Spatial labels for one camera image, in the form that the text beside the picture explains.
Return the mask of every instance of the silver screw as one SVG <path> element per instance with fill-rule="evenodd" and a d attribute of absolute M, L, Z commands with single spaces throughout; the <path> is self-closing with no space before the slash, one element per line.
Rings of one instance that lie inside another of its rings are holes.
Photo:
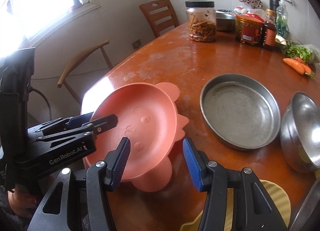
<path fill-rule="evenodd" d="M 252 170 L 250 168 L 248 168 L 248 167 L 244 168 L 243 171 L 246 174 L 251 174 L 252 173 Z"/>
<path fill-rule="evenodd" d="M 71 171 L 70 168 L 64 168 L 64 169 L 62 169 L 61 173 L 64 174 L 64 175 L 66 175 L 66 174 L 68 174 L 70 171 Z"/>
<path fill-rule="evenodd" d="M 106 163 L 105 163 L 104 161 L 96 162 L 96 166 L 97 166 L 98 168 L 103 167 L 105 164 L 106 164 Z"/>
<path fill-rule="evenodd" d="M 218 164 L 217 164 L 217 162 L 215 162 L 215 161 L 210 161 L 210 162 L 208 162 L 208 165 L 209 165 L 210 167 L 216 167 Z"/>

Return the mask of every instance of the glossy table surface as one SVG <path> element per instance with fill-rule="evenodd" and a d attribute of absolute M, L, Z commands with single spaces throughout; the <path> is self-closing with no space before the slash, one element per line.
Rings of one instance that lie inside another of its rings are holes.
<path fill-rule="evenodd" d="M 144 46 L 106 74 L 84 96 L 82 113 L 97 109 L 114 89 L 134 82 L 171 82 L 181 91 L 178 111 L 190 119 L 184 128 L 198 150 L 225 168 L 250 167 L 260 179 L 280 185 L 289 195 L 292 207 L 311 188 L 313 173 L 301 174 L 286 163 L 277 137 L 270 145 L 255 151 L 237 151 L 220 143 L 200 110 L 199 97 L 205 83 L 224 73 L 239 73 L 262 83 L 278 102 L 281 115 L 296 91 L 309 94 L 320 103 L 320 78 L 300 76 L 283 63 L 284 55 L 240 44 L 234 35 L 218 33 L 214 43 L 198 43 L 188 38 L 183 24 Z M 176 142 L 169 158 L 173 174 L 161 191 L 145 193 L 131 183 L 121 183 L 108 193 L 118 231 L 176 230 L 202 211 L 206 193 L 193 187 L 182 154 L 182 141 Z"/>

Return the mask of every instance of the pink bowl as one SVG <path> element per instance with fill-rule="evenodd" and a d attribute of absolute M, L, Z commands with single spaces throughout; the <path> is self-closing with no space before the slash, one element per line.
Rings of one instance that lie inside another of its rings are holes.
<path fill-rule="evenodd" d="M 133 83 L 116 89 L 99 106 L 92 120 L 115 114 L 116 128 L 97 136 L 97 151 L 85 158 L 89 166 L 115 150 L 122 137 L 131 142 L 122 181 L 131 181 L 142 191 L 165 187 L 172 175 L 168 154 L 185 135 L 189 119 L 178 114 L 175 101 L 179 88 L 171 83 Z"/>

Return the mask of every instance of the yellow plate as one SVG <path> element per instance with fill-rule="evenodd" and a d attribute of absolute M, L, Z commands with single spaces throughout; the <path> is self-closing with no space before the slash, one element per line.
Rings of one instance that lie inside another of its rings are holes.
<path fill-rule="evenodd" d="M 267 181 L 267 180 L 260 180 L 260 181 L 268 191 L 270 197 L 272 198 L 273 202 L 278 208 L 286 226 L 288 227 L 289 221 L 290 221 L 290 215 L 291 215 L 291 204 L 290 204 L 290 199 L 287 193 L 284 191 L 283 188 L 281 188 L 279 185 L 271 181 Z M 227 211 L 226 211 L 226 221 L 224 224 L 224 231 L 230 231 L 231 229 L 232 212 L 233 212 L 233 189 L 228 189 Z M 201 216 L 202 216 L 202 211 L 193 222 L 188 222 L 183 224 L 180 227 L 180 231 L 197 231 L 200 224 Z"/>

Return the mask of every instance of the window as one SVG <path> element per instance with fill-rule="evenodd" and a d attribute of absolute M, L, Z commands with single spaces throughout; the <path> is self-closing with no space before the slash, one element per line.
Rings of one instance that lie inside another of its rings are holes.
<path fill-rule="evenodd" d="M 79 0 L 0 0 L 0 57 L 77 6 L 81 6 Z"/>

